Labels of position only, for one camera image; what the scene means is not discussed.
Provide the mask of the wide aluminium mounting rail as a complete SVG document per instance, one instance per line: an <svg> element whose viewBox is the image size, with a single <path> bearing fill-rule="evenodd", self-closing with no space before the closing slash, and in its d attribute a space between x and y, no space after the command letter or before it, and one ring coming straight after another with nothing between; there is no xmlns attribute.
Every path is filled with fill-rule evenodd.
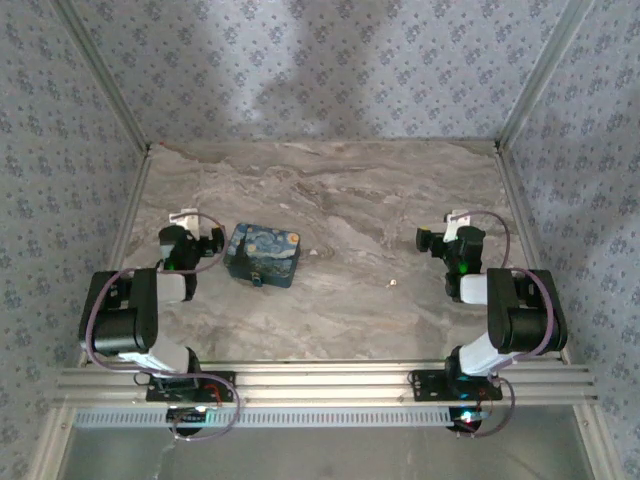
<svg viewBox="0 0 640 480"><path fill-rule="evenodd" d="M255 407L400 407L414 403L408 376L441 370L442 361L246 361L209 362L205 370L233 371L242 404ZM580 405L598 401L594 376L584 365L542 357L501 371L518 406ZM131 374L88 364L64 369L52 400L77 407L135 406L146 388Z"/></svg>

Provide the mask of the aluminium frame post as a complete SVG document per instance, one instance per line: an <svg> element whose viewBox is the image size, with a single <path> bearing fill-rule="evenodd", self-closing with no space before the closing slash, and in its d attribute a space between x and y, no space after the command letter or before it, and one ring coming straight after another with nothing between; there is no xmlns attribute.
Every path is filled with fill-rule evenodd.
<svg viewBox="0 0 640 480"><path fill-rule="evenodd" d="M515 142L594 3L595 0L567 1L504 127L496 138L499 153L509 150Z"/></svg>
<svg viewBox="0 0 640 480"><path fill-rule="evenodd" d="M143 154L148 151L148 142L138 125L132 110L117 86L98 46L85 26L72 0L48 0L61 21L77 50L84 59L87 68L104 94L114 115L124 128L128 138Z"/></svg>

